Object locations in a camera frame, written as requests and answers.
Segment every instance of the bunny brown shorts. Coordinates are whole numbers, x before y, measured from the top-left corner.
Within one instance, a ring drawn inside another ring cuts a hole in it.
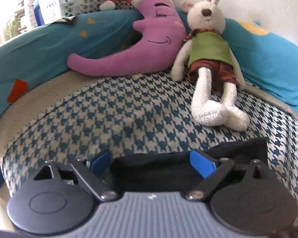
[[[192,83],[196,83],[199,77],[198,69],[206,67],[212,73],[212,88],[217,91],[223,91],[223,83],[234,83],[237,87],[239,82],[236,79],[233,67],[221,61],[216,60],[198,60],[191,64],[188,72],[188,79]]]

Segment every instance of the white star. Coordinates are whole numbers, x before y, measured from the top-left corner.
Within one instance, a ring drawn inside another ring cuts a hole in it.
[[[148,199],[150,199],[150,200],[153,200],[153,199],[155,199],[157,196],[156,196],[156,194],[151,194],[151,195],[149,195],[148,196]]]

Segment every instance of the yellow pattern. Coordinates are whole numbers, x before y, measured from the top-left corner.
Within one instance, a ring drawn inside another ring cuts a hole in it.
[[[81,37],[86,37],[86,36],[87,36],[85,30],[83,30],[79,35],[80,35]]]
[[[87,24],[96,24],[96,21],[92,20],[91,18],[88,18]]]
[[[256,26],[252,23],[245,23],[245,22],[240,22],[240,21],[238,21],[238,23],[243,28],[245,28],[247,31],[249,31],[250,33],[257,35],[257,36],[265,36],[270,33],[268,30],[265,30],[265,29],[263,29],[259,26]]]

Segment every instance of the beige fabric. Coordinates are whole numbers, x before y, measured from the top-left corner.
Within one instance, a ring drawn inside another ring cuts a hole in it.
[[[10,105],[0,118],[0,156],[4,146],[25,124],[36,118],[48,106],[91,84],[97,77],[68,71],[28,92]]]
[[[265,91],[259,89],[256,86],[253,86],[250,83],[246,83],[246,87],[244,91],[260,98],[261,100],[269,103],[272,106],[275,106],[282,110],[283,112],[291,115],[294,119],[298,121],[298,113],[292,109],[289,105],[285,104],[284,102],[280,101],[279,99],[273,97],[272,95],[266,93]]]

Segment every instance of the gray ridged panel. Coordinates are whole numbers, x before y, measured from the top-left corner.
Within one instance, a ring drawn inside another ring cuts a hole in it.
[[[59,238],[247,238],[220,225],[204,203],[179,192],[125,193],[102,203],[83,226]]]

